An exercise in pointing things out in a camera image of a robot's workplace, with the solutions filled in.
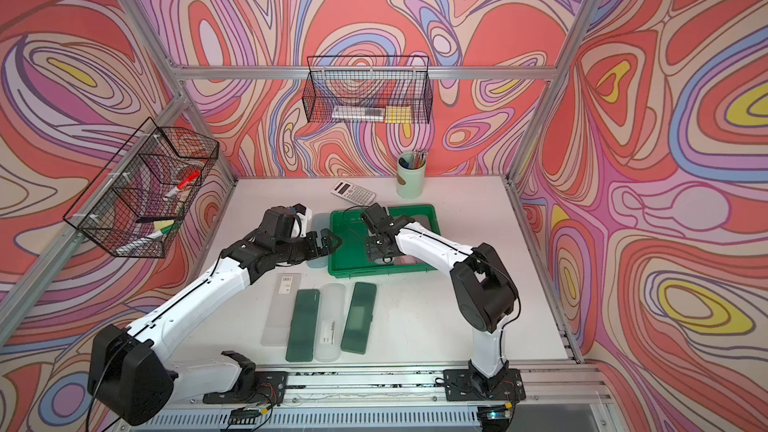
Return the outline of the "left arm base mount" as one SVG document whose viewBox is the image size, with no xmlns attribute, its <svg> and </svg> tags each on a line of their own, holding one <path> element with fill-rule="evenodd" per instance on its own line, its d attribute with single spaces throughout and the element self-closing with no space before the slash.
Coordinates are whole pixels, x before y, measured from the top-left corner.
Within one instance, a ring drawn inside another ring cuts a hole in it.
<svg viewBox="0 0 768 432">
<path fill-rule="evenodd" d="M 227 391 L 211 392 L 203 396 L 205 404 L 246 404 L 266 397 L 273 405 L 284 401 L 288 373 L 285 371 L 259 371 L 249 358 L 227 350 L 221 355 L 233 359 L 240 367 L 234 385 Z"/>
</svg>

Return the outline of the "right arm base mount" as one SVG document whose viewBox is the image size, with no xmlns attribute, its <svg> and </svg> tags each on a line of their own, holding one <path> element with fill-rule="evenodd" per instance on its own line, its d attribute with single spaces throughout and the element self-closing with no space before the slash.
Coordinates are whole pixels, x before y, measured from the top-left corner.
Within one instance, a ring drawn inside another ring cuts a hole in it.
<svg viewBox="0 0 768 432">
<path fill-rule="evenodd" d="M 445 369 L 439 384 L 449 402 L 504 401 L 516 404 L 526 399 L 519 369 L 504 363 L 498 373 L 486 377 L 474 366 Z"/>
</svg>

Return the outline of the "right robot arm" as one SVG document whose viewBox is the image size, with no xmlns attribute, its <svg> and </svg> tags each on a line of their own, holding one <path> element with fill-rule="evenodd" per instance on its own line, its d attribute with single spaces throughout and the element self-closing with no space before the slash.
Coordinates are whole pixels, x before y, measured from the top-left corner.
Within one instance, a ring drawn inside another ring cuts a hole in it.
<svg viewBox="0 0 768 432">
<path fill-rule="evenodd" d="M 374 260 L 414 257 L 450 278 L 458 309 L 474 329 L 469 369 L 489 382 L 507 367 L 501 321 L 513 314 L 519 291 L 496 249 L 463 245 L 440 236 L 409 216 L 392 217 L 382 208 L 361 214 Z"/>
</svg>

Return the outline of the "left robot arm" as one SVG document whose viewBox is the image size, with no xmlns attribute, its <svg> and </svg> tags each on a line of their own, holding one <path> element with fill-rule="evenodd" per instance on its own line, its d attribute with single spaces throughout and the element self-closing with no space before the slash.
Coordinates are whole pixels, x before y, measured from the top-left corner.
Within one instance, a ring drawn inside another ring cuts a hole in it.
<svg viewBox="0 0 768 432">
<path fill-rule="evenodd" d="M 329 229 L 279 239 L 253 231 L 221 251 L 214 265 L 147 315 L 97 333 L 87 391 L 121 420 L 138 426 L 167 404 L 206 394 L 237 403 L 260 395 L 254 365 L 243 355 L 184 366 L 171 360 L 184 339 L 229 299 L 279 266 L 300 265 L 336 252 L 342 244 Z"/>
</svg>

